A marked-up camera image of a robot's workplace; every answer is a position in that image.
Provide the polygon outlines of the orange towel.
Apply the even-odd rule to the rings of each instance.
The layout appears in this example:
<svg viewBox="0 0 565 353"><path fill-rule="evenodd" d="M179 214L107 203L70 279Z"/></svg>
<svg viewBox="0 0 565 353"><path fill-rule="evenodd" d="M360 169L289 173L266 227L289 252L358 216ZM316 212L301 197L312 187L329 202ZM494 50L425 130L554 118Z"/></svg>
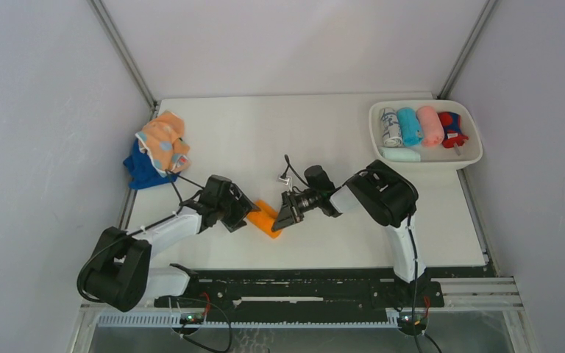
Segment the orange towel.
<svg viewBox="0 0 565 353"><path fill-rule="evenodd" d="M270 238L278 238L281 231L272 230L274 222L277 219L278 212L264 200L258 199L255 204L258 207L258 210L253 210L247 215L248 221L267 234Z"/></svg>

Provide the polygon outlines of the light mint green towel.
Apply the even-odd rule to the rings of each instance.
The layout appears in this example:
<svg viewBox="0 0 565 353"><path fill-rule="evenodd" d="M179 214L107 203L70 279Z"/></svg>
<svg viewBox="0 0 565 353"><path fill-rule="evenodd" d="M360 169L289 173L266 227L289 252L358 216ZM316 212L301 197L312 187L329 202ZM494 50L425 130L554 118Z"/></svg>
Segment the light mint green towel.
<svg viewBox="0 0 565 353"><path fill-rule="evenodd" d="M379 152L381 157L386 160L398 163L418 163L420 162L421 155L413 149L408 149L404 147L389 148L380 147Z"/></svg>

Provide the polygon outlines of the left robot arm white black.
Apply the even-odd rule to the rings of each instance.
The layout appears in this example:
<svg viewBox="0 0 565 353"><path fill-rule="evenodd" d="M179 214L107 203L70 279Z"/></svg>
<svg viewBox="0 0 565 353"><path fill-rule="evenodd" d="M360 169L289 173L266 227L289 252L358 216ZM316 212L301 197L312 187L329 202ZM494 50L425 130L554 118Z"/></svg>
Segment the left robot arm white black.
<svg viewBox="0 0 565 353"><path fill-rule="evenodd" d="M217 223L234 232L258 209L235 183L213 178L192 197L180 199L177 210L159 221L132 232L108 227L79 271L79 295L121 312L166 296L190 307L198 302L201 288L191 281L189 270L179 264L154 268L152 260Z"/></svg>

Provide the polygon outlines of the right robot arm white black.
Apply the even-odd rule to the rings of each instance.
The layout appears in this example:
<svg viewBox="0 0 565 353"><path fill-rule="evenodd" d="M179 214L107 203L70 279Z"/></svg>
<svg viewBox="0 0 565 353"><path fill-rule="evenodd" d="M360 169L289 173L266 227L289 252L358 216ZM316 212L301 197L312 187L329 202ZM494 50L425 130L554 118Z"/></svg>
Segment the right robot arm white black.
<svg viewBox="0 0 565 353"><path fill-rule="evenodd" d="M299 179L305 189L290 189L281 194L282 204L271 231L277 232L305 218L305 213L319 208L326 216L339 217L362 207L377 224L385 228L394 258L394 273L401 281L396 289L400 303L414 306L424 298L419 278L424 274L414 221L419 193L403 175L381 160L374 160L336 186L321 165L305 169Z"/></svg>

